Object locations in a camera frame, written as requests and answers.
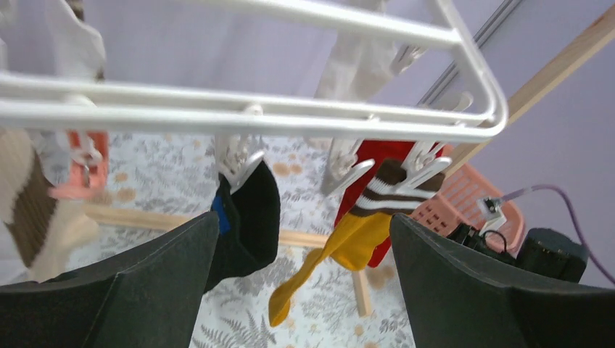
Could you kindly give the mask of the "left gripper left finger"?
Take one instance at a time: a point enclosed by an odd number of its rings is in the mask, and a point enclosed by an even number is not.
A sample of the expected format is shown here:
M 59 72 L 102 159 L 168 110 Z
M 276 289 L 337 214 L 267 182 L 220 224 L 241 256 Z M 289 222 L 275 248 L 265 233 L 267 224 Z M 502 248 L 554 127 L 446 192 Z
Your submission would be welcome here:
M 43 283 L 1 288 L 3 347 L 187 347 L 218 238 L 206 212 Z

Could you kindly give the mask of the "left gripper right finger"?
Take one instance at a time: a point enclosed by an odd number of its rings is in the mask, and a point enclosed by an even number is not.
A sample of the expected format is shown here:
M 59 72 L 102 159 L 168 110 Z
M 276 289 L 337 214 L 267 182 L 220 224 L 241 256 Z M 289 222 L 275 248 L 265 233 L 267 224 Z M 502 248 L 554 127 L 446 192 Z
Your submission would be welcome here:
M 515 268 L 393 216 L 417 347 L 612 347 L 614 291 Z

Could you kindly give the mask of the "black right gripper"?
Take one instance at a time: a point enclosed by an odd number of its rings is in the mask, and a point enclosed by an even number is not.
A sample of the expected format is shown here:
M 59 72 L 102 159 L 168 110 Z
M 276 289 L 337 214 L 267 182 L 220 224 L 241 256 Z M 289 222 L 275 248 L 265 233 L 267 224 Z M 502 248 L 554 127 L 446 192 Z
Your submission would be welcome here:
M 503 251 L 498 252 L 487 244 L 487 237 L 490 234 L 494 234 L 500 238 L 503 242 Z M 484 234 L 480 235 L 479 231 L 474 227 L 465 223 L 460 223 L 457 228 L 447 236 L 447 239 L 505 264 L 515 265 L 516 259 L 508 253 L 508 242 L 505 236 L 499 231 L 487 230 Z

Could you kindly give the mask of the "white plastic clip hanger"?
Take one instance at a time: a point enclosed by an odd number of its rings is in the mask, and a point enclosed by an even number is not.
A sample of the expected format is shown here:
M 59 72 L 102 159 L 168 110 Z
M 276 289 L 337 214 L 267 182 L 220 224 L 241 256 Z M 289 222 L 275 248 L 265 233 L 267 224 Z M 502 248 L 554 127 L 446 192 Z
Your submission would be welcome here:
M 332 140 L 321 190 L 330 194 L 350 185 L 372 165 L 354 163 L 351 141 L 420 142 L 405 158 L 405 183 L 416 187 L 449 165 L 437 159 L 438 143 L 478 144 L 499 134 L 508 105 L 472 34 L 451 1 L 429 1 L 431 17 L 418 22 L 391 15 L 385 1 L 222 1 L 219 22 L 212 9 L 195 9 L 219 38 L 229 29 L 256 28 L 242 52 L 280 52 L 291 41 L 279 36 L 281 24 L 258 15 L 448 51 L 474 94 L 475 109 L 458 111 L 373 104 L 367 101 L 300 98 L 120 83 L 104 78 L 106 53 L 100 32 L 80 20 L 66 1 L 45 1 L 44 23 L 55 70 L 50 75 L 12 72 L 1 67 L 1 128 L 43 131 L 137 131 L 205 133 L 216 137 L 216 160 L 232 183 L 240 183 L 262 159 L 249 155 L 248 136 L 305 136 Z

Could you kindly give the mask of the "white sock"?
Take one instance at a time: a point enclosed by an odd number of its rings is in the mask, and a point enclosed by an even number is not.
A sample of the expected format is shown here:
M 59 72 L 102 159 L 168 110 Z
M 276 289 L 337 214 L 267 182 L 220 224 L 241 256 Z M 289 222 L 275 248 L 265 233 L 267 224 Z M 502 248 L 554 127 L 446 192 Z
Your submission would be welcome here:
M 342 31 L 326 61 L 314 97 L 364 102 L 416 59 L 411 46 Z

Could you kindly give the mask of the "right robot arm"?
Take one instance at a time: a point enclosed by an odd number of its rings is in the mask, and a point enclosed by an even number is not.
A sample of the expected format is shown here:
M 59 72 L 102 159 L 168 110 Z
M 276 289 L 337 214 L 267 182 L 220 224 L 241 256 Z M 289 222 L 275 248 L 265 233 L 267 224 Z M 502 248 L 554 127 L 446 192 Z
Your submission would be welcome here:
M 508 243 L 499 231 L 480 235 L 477 229 L 461 223 L 447 237 L 508 265 L 573 283 L 580 281 L 589 259 L 587 247 L 549 228 L 530 229 L 515 257 L 508 252 Z

